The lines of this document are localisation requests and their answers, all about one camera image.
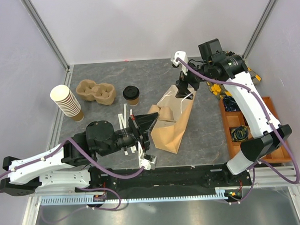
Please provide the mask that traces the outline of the single brown pulp cup carrier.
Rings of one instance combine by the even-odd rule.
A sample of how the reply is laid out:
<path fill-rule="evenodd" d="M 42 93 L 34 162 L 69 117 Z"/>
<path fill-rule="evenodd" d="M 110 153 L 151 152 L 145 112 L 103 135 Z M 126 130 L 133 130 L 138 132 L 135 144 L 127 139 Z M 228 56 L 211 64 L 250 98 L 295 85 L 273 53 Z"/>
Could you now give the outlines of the single brown pulp cup carrier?
<path fill-rule="evenodd" d="M 158 105 L 152 105 L 148 111 L 148 114 L 151 113 L 158 113 L 159 114 L 158 120 L 160 121 L 176 122 L 174 119 L 174 114 L 168 106 L 160 107 Z"/>

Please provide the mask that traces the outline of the brown paper coffee cup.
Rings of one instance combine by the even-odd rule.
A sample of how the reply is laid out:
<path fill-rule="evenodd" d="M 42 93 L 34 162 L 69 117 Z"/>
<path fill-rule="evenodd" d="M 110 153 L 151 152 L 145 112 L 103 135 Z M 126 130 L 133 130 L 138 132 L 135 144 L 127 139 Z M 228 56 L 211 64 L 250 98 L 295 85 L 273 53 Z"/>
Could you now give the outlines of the brown paper coffee cup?
<path fill-rule="evenodd" d="M 132 99 L 132 100 L 127 100 L 127 103 L 132 107 L 132 106 L 136 106 L 139 103 L 139 97 Z"/>

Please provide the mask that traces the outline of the brown paper bag with handles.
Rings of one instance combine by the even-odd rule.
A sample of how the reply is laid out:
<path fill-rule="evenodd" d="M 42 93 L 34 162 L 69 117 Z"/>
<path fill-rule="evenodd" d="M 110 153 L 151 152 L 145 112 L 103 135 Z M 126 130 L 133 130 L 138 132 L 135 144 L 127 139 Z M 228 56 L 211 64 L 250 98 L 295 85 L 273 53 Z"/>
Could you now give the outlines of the brown paper bag with handles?
<path fill-rule="evenodd" d="M 178 91 L 175 85 L 171 85 L 159 102 L 148 111 L 159 114 L 151 131 L 155 147 L 174 154 L 179 151 L 196 94 L 193 88 L 189 88 L 187 95 L 177 98 Z"/>

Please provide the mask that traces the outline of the black plastic cup lid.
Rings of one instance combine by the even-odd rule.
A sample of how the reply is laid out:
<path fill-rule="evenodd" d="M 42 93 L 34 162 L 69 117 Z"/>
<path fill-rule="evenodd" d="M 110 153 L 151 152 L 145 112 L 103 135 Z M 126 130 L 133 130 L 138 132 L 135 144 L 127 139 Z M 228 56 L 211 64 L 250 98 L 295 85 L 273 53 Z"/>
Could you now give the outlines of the black plastic cup lid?
<path fill-rule="evenodd" d="M 140 90 L 136 86 L 127 86 L 123 90 L 123 97 L 128 100 L 132 101 L 139 97 Z"/>

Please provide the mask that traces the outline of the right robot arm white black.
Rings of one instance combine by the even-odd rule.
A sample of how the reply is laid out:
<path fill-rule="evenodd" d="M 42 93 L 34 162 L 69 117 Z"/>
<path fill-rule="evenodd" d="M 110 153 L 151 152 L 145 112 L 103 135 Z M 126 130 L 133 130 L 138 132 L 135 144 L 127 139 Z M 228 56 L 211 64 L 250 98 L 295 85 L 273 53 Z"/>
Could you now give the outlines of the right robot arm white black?
<path fill-rule="evenodd" d="M 240 151 L 228 162 L 221 179 L 226 185 L 234 185 L 239 174 L 256 161 L 280 148 L 291 135 L 288 124 L 281 124 L 271 113 L 254 86 L 252 77 L 242 56 L 222 49 L 219 40 L 213 39 L 199 45 L 202 61 L 189 64 L 187 54 L 177 51 L 171 60 L 174 67 L 181 67 L 177 98 L 191 98 L 188 86 L 194 90 L 202 81 L 224 85 L 244 115 L 252 138 L 242 142 Z"/>

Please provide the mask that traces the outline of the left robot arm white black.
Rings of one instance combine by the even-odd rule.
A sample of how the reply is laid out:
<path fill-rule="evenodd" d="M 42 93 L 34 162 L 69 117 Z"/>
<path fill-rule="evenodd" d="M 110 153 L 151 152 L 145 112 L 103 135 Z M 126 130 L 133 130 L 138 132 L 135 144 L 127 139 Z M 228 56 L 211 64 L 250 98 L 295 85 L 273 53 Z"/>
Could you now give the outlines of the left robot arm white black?
<path fill-rule="evenodd" d="M 91 122 L 84 132 L 65 139 L 61 144 L 30 158 L 12 156 L 3 159 L 0 175 L 0 193 L 21 197 L 43 189 L 66 188 L 75 191 L 103 187 L 101 173 L 128 180 L 144 170 L 155 168 L 156 157 L 146 153 L 150 148 L 149 133 L 159 114 L 131 115 L 128 127 L 114 130 L 106 120 Z M 98 156 L 107 156 L 120 150 L 136 147 L 139 170 L 131 175 L 116 174 L 98 164 Z"/>

